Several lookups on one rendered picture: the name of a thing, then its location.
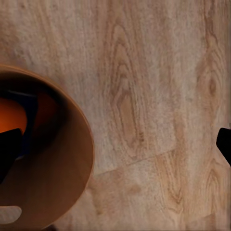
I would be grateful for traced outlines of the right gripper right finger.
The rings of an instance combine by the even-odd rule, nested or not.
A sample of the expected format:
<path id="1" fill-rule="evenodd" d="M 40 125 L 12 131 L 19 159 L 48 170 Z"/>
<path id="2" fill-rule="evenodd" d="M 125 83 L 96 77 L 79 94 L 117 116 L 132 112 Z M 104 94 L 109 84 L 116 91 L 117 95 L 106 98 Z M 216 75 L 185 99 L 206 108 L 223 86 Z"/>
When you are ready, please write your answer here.
<path id="1" fill-rule="evenodd" d="M 217 146 L 231 166 L 231 130 L 225 128 L 219 130 Z"/>

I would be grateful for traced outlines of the can of soda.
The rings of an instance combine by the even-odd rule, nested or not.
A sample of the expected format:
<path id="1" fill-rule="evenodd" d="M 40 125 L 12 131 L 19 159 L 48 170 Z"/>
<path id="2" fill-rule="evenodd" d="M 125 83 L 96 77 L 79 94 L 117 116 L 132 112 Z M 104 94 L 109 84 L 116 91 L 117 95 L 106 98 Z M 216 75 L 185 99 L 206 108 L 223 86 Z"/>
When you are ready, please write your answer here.
<path id="1" fill-rule="evenodd" d="M 0 88 L 0 98 L 12 99 L 20 103 L 27 114 L 27 127 L 23 134 L 24 147 L 19 153 L 17 159 L 23 158 L 29 153 L 29 148 L 34 133 L 35 120 L 38 112 L 39 101 L 38 96 L 28 92 L 11 90 L 7 88 Z"/>
<path id="2" fill-rule="evenodd" d="M 38 112 L 35 120 L 35 132 L 50 116 L 57 110 L 60 101 L 57 97 L 44 85 L 33 87 L 28 93 L 38 96 Z"/>
<path id="3" fill-rule="evenodd" d="M 0 98 L 0 133 L 20 128 L 24 134 L 27 122 L 27 114 L 20 103 Z"/>

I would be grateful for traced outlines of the trash can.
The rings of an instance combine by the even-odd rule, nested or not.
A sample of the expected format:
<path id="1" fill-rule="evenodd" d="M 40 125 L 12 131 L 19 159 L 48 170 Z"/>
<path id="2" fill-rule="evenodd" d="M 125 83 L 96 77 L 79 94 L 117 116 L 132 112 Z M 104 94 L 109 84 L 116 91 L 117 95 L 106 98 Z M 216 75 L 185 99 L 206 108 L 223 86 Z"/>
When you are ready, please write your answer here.
<path id="1" fill-rule="evenodd" d="M 21 216 L 0 231 L 40 231 L 67 214 L 85 192 L 95 163 L 89 123 L 74 100 L 48 79 L 0 63 L 0 88 L 28 92 L 46 86 L 58 110 L 32 134 L 29 153 L 17 159 L 0 185 L 0 207 L 19 207 Z"/>

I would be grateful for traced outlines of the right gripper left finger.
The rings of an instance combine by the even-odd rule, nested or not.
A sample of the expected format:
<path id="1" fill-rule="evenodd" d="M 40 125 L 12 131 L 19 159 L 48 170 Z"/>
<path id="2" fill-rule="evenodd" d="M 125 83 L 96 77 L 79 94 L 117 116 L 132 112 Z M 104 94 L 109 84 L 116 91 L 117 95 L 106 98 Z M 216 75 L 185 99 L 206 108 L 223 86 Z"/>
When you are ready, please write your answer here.
<path id="1" fill-rule="evenodd" d="M 24 147 L 20 128 L 0 133 L 0 185 Z"/>

